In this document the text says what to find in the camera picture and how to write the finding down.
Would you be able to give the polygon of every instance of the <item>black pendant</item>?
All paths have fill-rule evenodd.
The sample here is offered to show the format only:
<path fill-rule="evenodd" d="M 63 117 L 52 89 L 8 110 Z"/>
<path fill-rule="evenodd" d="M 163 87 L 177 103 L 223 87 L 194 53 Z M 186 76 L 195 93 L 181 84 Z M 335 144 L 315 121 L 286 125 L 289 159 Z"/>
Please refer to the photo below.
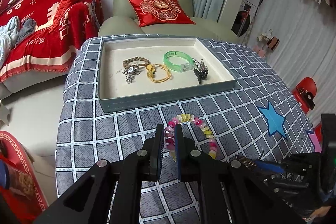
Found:
<path fill-rule="evenodd" d="M 201 84 L 202 80 L 205 80 L 207 78 L 208 73 L 209 71 L 207 69 L 200 70 L 200 71 L 197 69 L 194 69 L 194 74 L 196 75 L 199 84 Z"/>

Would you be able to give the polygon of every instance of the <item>metal bolt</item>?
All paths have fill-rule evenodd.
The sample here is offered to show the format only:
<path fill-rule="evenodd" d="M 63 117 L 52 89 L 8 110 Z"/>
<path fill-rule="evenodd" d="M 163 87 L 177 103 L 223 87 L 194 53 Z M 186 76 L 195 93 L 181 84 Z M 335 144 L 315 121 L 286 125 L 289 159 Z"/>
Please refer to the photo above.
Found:
<path fill-rule="evenodd" d="M 231 162 L 231 166 L 234 167 L 234 168 L 239 168 L 241 167 L 242 163 L 239 161 L 239 160 L 233 160 Z"/>
<path fill-rule="evenodd" d="M 137 155 L 138 155 L 139 157 L 146 156 L 146 155 L 147 155 L 147 150 L 140 149 L 140 150 L 138 150 Z"/>
<path fill-rule="evenodd" d="M 99 167 L 104 167 L 104 166 L 107 165 L 107 160 L 99 160 L 99 161 L 97 161 L 97 165 Z"/>
<path fill-rule="evenodd" d="M 193 157 L 198 157 L 201 155 L 201 152 L 199 150 L 193 150 L 190 152 L 190 155 Z"/>

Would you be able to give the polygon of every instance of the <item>jar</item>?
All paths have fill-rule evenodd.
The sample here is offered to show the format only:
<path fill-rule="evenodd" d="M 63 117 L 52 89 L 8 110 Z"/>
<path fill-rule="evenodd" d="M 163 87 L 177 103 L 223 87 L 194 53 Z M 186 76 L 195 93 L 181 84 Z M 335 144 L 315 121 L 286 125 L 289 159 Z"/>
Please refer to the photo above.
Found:
<path fill-rule="evenodd" d="M 0 186 L 28 199 L 34 197 L 34 181 L 26 173 L 0 160 Z"/>

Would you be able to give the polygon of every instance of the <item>gray checkered tablecloth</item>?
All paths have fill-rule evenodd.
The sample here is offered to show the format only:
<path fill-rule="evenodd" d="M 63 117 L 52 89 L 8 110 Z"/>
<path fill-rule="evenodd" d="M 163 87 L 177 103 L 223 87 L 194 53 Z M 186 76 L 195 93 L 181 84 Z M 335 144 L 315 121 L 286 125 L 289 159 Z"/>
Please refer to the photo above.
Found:
<path fill-rule="evenodd" d="M 111 39 L 148 37 L 122 35 Z M 86 41 L 66 80 L 57 149 L 56 178 L 58 195 L 64 193 L 100 159 L 117 161 L 141 149 L 145 139 L 154 136 L 158 123 L 167 125 L 172 117 L 190 113 L 206 120 L 220 149 L 217 160 L 229 161 L 236 155 L 277 161 L 289 153 L 313 152 L 305 133 L 313 131 L 284 82 L 249 48 L 204 39 L 215 54 L 238 78 L 233 90 L 186 100 L 106 114 L 98 101 L 98 63 L 102 38 Z M 267 107 L 268 100 L 286 120 L 287 140 L 279 133 L 268 136 L 266 120 L 256 106 Z M 182 125 L 198 149 L 208 152 L 202 131 L 193 123 Z M 161 178 L 143 182 L 140 223 L 199 223 L 196 182 L 177 180 L 176 164 L 165 150 Z"/>

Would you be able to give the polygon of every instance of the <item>red blanket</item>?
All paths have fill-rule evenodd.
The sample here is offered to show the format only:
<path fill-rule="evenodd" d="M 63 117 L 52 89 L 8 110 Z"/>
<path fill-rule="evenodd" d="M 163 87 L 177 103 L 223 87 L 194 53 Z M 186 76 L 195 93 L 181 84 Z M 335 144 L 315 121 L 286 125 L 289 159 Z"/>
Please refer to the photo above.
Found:
<path fill-rule="evenodd" d="M 36 20 L 38 26 L 47 23 L 56 12 L 61 0 L 21 0 L 0 15 L 0 25 L 5 25 L 13 16 L 21 20 L 27 17 Z M 58 28 L 44 28 L 25 38 L 8 55 L 0 70 L 0 82 L 12 75 L 29 70 L 46 72 L 68 71 L 86 39 L 97 36 L 97 28 L 91 18 L 91 1 L 79 0 L 62 15 Z M 96 14 L 100 23 L 103 15 L 97 0 Z"/>

